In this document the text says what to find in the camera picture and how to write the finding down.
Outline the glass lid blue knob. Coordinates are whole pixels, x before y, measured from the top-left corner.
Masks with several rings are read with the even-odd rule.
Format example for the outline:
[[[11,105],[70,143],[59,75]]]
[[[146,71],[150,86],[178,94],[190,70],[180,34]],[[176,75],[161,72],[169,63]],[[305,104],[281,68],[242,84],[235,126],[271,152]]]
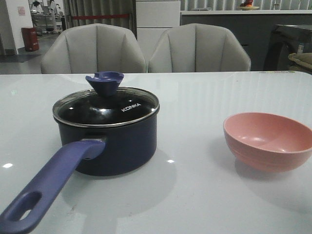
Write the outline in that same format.
[[[74,127],[111,128],[139,122],[159,111],[156,95],[120,85],[123,73],[96,72],[85,79],[91,89],[58,100],[53,106],[55,120]]]

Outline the dark blue saucepan purple handle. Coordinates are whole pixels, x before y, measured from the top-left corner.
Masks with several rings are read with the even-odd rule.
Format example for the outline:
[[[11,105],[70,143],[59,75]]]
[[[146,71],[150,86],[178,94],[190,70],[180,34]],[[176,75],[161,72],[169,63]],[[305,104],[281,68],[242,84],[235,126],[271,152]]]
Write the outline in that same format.
[[[156,151],[157,113],[111,128],[81,128],[55,121],[62,146],[3,211],[3,234],[31,232],[74,171],[116,176],[141,167]]]

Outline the pink bowl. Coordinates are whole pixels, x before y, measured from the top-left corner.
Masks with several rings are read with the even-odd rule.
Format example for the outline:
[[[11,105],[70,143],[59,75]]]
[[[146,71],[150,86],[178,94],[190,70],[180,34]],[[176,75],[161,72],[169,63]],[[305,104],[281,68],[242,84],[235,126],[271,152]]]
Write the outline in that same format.
[[[310,127],[284,116],[246,112],[224,120],[230,151],[241,162],[264,172],[286,172],[312,155]]]

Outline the right grey upholstered chair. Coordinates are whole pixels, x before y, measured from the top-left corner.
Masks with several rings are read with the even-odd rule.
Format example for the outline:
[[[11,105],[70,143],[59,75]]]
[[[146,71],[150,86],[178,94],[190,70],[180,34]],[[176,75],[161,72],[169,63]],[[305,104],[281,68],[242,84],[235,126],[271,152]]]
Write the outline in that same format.
[[[227,28],[191,23],[160,36],[148,62],[150,73],[249,71],[251,59]]]

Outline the grey upholstered chair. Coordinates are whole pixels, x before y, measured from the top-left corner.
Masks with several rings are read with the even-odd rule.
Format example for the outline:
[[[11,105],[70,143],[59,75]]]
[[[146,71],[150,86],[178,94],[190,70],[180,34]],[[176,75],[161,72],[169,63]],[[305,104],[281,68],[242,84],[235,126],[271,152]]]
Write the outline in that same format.
[[[251,59],[227,28],[191,23],[160,36],[148,62],[150,73],[249,71]]]
[[[127,28],[101,23],[63,31],[42,57],[40,68],[42,74],[147,71],[134,33]]]

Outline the left grey upholstered chair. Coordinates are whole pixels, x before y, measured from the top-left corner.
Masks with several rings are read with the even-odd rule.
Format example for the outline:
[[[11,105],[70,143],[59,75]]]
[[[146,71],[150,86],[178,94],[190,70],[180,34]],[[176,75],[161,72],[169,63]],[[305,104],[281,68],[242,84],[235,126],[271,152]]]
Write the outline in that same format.
[[[42,57],[40,68],[42,74],[147,71],[134,33],[127,28],[101,23],[63,31]]]

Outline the white cabinet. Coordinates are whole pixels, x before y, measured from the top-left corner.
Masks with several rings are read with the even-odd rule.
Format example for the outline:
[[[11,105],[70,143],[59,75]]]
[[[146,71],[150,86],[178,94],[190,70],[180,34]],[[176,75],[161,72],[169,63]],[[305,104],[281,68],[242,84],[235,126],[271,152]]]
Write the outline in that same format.
[[[136,0],[137,41],[148,61],[161,34],[180,24],[179,0]]]

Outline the red barrier belt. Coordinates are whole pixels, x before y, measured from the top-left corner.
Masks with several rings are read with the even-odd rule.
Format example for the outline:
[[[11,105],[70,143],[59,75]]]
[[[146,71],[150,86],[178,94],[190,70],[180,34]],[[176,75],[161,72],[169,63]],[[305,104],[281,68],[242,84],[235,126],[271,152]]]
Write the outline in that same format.
[[[130,14],[97,15],[97,16],[71,16],[72,20],[102,20],[129,18]]]

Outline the dark grey counter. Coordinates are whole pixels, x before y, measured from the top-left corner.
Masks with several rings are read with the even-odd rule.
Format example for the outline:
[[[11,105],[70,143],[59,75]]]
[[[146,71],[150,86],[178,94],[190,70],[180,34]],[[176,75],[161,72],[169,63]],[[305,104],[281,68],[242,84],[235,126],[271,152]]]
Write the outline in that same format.
[[[182,25],[201,23],[229,29],[251,59],[251,70],[264,71],[271,31],[277,24],[312,25],[310,10],[182,11]]]

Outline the fruit plate on counter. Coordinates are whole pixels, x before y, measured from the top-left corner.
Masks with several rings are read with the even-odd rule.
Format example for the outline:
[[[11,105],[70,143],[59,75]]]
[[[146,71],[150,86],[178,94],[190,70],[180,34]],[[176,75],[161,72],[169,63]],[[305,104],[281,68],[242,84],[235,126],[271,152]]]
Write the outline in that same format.
[[[237,8],[238,10],[247,11],[247,10],[258,10],[259,6],[254,6],[253,0],[245,0]]]

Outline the red bin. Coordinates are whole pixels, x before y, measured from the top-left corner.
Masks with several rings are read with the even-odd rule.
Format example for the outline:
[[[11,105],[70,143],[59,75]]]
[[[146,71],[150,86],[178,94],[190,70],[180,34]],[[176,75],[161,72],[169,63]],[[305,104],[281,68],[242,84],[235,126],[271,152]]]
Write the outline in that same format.
[[[37,51],[39,49],[39,43],[35,28],[23,27],[21,28],[21,33],[25,51],[27,52]]]

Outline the dark appliance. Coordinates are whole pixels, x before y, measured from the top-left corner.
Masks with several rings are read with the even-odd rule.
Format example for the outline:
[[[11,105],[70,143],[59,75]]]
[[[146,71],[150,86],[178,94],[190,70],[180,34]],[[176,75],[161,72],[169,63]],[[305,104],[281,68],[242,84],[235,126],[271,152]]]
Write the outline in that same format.
[[[269,47],[264,61],[263,70],[288,70],[291,61],[288,55],[302,54],[312,51],[311,25],[277,24],[271,31]]]

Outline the beige cushion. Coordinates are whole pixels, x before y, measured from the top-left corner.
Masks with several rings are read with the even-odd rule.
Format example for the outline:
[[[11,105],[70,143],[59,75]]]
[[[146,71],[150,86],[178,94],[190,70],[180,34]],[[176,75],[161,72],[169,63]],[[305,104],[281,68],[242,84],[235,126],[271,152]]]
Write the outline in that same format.
[[[312,74],[312,54],[302,53],[296,54],[292,53],[288,55],[288,59],[291,62],[289,66],[290,71],[300,71],[308,74]]]

